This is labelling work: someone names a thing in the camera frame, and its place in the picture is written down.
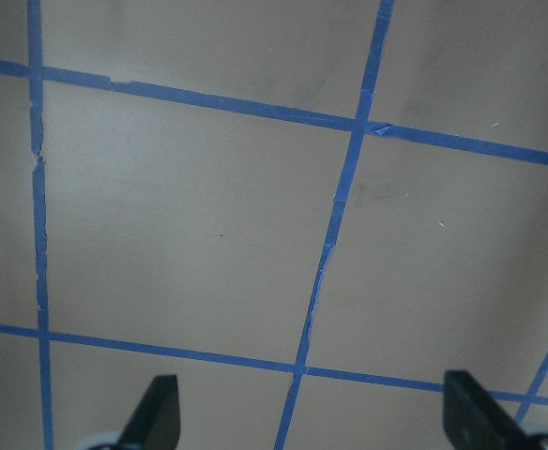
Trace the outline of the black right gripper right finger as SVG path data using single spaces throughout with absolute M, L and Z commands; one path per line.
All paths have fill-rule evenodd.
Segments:
M 443 429 L 456 450 L 548 449 L 548 433 L 525 432 L 466 370 L 447 370 Z

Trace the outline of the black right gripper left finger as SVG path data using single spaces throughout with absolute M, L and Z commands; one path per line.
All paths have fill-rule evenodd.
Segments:
M 119 433 L 82 439 L 80 449 L 174 450 L 181 436 L 181 413 L 176 375 L 153 378 L 129 421 Z

